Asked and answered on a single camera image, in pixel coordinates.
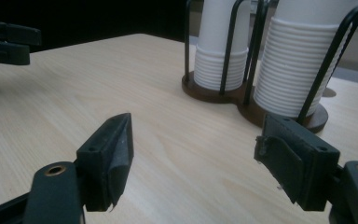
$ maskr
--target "wooden table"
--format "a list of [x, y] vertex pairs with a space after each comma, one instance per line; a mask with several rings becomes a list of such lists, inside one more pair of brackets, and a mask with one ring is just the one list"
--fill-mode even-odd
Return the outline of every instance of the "wooden table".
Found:
[[[74, 161], [108, 118], [132, 113], [135, 158], [111, 213], [88, 223], [327, 223], [290, 203], [253, 159], [261, 130], [235, 105], [203, 103], [181, 89], [184, 44], [130, 35], [0, 64], [0, 203], [29, 191], [34, 172]], [[358, 160], [358, 84], [332, 78], [319, 135]]]

